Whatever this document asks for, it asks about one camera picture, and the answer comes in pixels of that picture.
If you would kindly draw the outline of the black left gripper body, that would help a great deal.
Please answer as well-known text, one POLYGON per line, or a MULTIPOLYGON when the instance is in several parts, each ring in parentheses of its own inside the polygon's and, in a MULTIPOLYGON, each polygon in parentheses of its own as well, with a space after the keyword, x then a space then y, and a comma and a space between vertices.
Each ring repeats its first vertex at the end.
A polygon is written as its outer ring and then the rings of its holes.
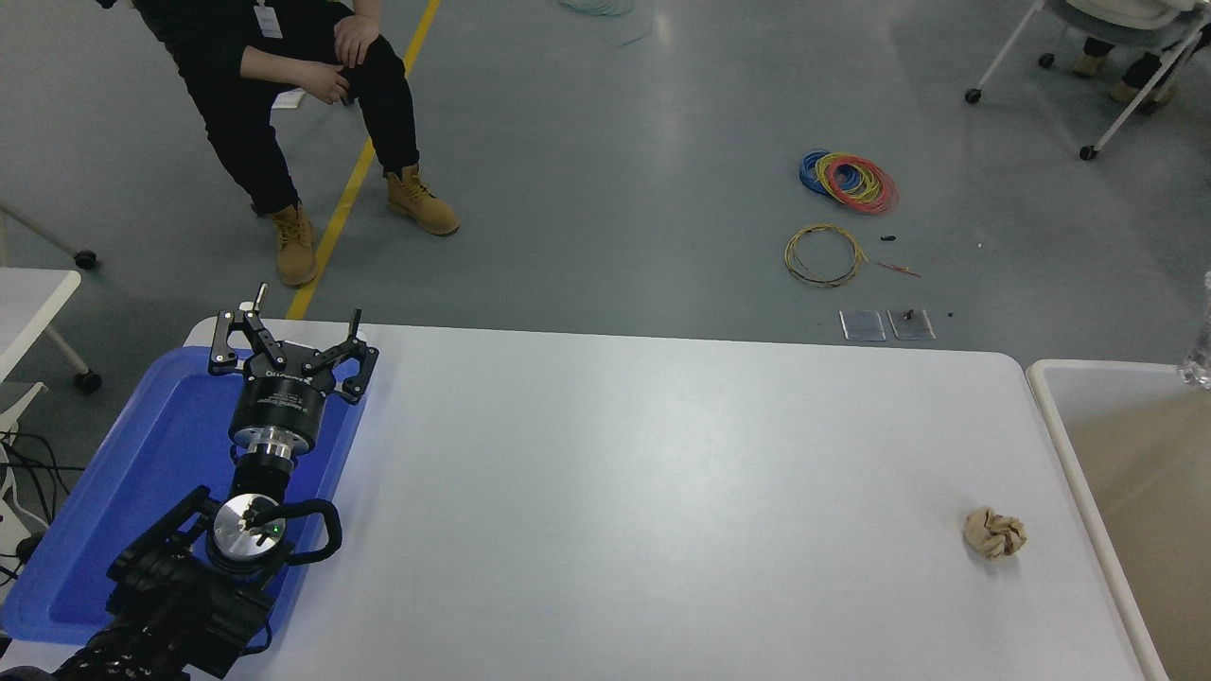
POLYGON ((233 443, 249 445, 256 435, 285 431, 291 445, 315 445, 325 418, 325 401, 335 387, 329 368, 318 374, 289 374, 268 368, 241 372, 242 389, 229 427, 233 443))

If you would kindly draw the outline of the seated person's right hand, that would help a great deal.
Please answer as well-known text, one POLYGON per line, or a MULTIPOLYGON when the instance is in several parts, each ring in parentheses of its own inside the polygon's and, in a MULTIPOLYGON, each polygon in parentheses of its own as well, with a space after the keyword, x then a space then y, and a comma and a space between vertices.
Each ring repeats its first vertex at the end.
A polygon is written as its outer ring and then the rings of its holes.
POLYGON ((297 86, 325 104, 344 103, 350 98, 350 82, 342 65, 303 61, 295 75, 297 86))

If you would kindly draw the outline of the seated person's left hand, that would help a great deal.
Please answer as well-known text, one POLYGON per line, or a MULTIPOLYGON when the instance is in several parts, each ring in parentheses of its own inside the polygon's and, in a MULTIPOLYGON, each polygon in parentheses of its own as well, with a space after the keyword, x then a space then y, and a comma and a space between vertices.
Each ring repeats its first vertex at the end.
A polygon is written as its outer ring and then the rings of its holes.
POLYGON ((334 25, 334 51, 340 65, 352 69, 365 64, 366 56, 380 36, 380 18, 356 11, 334 25))

